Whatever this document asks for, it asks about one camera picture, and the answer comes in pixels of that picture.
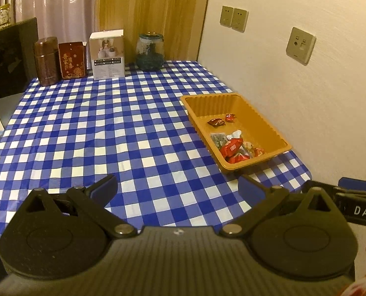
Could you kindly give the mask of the orange plastic tray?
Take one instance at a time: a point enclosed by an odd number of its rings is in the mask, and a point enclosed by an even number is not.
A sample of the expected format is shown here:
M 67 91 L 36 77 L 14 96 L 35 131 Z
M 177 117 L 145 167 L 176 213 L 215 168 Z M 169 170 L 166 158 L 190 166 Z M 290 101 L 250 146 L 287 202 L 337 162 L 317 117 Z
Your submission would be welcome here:
M 291 144 L 277 129 L 237 93 L 183 95 L 180 100 L 187 110 L 189 121 L 221 172 L 225 174 L 268 161 L 292 149 Z M 236 119 L 233 122 L 226 122 L 227 114 L 235 114 Z M 223 119 L 225 125 L 215 128 L 207 124 L 213 118 Z M 235 164 L 227 162 L 213 143 L 210 134 L 225 133 L 228 135 L 236 130 L 242 131 L 241 136 L 244 142 L 252 143 L 254 147 L 263 149 L 265 153 Z

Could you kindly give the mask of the red chinese gift box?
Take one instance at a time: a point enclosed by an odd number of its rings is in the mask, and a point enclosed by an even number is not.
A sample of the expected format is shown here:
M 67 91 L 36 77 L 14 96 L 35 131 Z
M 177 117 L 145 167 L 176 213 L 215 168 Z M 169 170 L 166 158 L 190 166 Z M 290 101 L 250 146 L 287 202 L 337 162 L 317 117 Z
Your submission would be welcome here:
M 59 61 L 63 79 L 86 76 L 86 42 L 59 43 Z

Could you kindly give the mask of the red patterned candy small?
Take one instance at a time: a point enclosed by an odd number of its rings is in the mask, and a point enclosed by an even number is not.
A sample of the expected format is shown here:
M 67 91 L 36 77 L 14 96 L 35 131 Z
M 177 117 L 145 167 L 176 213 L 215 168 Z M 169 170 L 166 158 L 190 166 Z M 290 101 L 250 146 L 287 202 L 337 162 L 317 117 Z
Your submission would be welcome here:
M 212 127 L 219 127 L 219 126 L 224 126 L 225 125 L 225 121 L 221 118 L 213 118 L 213 119 L 210 119 L 207 124 L 209 124 L 210 126 Z

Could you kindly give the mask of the white snack wrapper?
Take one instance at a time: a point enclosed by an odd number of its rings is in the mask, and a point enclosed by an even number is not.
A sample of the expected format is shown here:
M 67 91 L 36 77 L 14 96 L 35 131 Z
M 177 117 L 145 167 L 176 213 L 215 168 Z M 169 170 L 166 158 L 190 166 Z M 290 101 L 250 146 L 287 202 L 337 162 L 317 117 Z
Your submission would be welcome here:
M 240 138 L 241 135 L 242 135 L 242 131 L 236 130 L 236 131 L 232 132 L 231 134 L 226 135 L 226 137 L 228 140 L 232 140 L 232 139 Z

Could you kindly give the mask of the green glass jar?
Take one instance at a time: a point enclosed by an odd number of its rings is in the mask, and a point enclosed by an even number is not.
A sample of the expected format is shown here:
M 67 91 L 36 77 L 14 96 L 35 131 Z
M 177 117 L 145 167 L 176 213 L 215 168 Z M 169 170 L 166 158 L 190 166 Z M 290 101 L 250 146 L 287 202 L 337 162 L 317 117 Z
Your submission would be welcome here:
M 163 35 L 156 32 L 140 34 L 135 59 L 138 68 L 142 71 L 161 70 L 164 64 Z

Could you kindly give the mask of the grey printed snack packet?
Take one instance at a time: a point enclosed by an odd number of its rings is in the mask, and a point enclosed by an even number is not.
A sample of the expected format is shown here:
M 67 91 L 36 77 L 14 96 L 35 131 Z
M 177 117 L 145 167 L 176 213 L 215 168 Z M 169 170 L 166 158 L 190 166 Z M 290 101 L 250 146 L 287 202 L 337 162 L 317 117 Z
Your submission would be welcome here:
M 210 138 L 219 150 L 228 142 L 225 133 L 211 133 Z

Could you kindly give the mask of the brown metal thermos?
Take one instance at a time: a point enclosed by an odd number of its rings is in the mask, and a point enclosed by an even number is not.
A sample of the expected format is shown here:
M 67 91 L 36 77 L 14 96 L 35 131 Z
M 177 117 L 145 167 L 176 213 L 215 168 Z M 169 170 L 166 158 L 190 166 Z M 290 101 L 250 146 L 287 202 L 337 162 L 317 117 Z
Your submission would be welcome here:
M 39 39 L 34 44 L 36 71 L 41 86 L 52 86 L 61 80 L 57 37 Z

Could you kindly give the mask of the blue white checkered tablecloth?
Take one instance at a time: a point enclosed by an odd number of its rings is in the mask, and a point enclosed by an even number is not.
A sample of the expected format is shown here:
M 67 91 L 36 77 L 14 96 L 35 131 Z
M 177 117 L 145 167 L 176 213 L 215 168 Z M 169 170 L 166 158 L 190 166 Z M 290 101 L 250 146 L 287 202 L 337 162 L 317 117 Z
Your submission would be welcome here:
M 0 136 L 0 235 L 34 188 L 90 186 L 108 174 L 107 209 L 135 227 L 219 227 L 249 205 L 237 178 L 220 172 L 188 120 L 183 95 L 226 93 L 195 61 L 134 67 L 42 87 L 33 81 Z

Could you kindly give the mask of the jar on appliance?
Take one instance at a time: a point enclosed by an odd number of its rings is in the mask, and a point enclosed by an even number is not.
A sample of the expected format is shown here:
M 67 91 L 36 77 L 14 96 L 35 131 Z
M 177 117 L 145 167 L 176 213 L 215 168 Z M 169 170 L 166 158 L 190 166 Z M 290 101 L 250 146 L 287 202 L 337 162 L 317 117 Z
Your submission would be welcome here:
M 10 4 L 7 3 L 0 6 L 0 31 L 10 25 Z

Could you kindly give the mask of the wall socket plate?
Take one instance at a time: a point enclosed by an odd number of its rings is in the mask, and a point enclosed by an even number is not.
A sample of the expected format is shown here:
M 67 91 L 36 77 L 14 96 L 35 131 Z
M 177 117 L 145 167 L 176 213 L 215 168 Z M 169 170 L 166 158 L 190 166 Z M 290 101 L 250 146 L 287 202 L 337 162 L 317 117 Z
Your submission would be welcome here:
M 286 47 L 286 54 L 304 66 L 307 66 L 310 61 L 315 43 L 316 36 L 297 27 L 292 27 Z

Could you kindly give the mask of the white product box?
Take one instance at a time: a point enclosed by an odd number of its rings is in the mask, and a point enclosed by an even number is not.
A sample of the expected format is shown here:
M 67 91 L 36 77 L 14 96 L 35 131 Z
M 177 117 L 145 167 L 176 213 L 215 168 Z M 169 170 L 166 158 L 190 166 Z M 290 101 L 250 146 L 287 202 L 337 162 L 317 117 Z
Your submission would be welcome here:
M 95 80 L 125 76 L 124 30 L 93 32 L 89 47 Z

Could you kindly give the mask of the red candy wrapper large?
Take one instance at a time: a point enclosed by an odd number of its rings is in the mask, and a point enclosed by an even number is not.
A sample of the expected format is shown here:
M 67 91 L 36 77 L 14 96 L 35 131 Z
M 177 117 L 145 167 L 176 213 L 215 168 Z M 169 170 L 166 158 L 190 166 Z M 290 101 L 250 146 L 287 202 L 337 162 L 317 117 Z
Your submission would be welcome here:
M 227 114 L 225 116 L 225 121 L 226 122 L 233 122 L 236 119 L 236 115 L 235 114 Z

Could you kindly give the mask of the wooden door panel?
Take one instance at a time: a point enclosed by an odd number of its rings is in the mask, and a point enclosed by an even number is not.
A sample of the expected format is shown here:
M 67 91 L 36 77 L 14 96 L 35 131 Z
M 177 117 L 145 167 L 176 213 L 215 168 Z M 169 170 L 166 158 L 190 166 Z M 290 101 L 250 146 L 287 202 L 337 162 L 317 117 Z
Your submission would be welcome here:
M 133 63 L 140 34 L 164 37 L 167 60 L 195 61 L 208 0 L 99 0 L 99 29 L 124 30 L 126 63 Z

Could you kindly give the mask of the red snack packet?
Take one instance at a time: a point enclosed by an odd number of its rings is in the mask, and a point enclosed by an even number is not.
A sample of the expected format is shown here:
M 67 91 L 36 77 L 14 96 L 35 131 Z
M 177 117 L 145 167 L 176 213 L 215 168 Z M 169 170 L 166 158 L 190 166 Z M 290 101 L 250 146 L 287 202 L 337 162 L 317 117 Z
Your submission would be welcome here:
M 223 158 L 227 159 L 234 156 L 239 151 L 239 148 L 242 146 L 242 144 L 242 138 L 232 138 L 231 140 L 227 141 L 219 151 Z

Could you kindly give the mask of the yellow green snack packet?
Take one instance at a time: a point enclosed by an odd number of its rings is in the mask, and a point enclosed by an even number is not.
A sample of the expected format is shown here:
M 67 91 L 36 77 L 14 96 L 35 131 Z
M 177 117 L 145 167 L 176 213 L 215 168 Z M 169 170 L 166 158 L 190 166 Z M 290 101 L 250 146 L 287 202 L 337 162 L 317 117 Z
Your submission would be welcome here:
M 239 152 L 249 158 L 254 158 L 253 145 L 250 142 L 243 142 L 239 148 Z

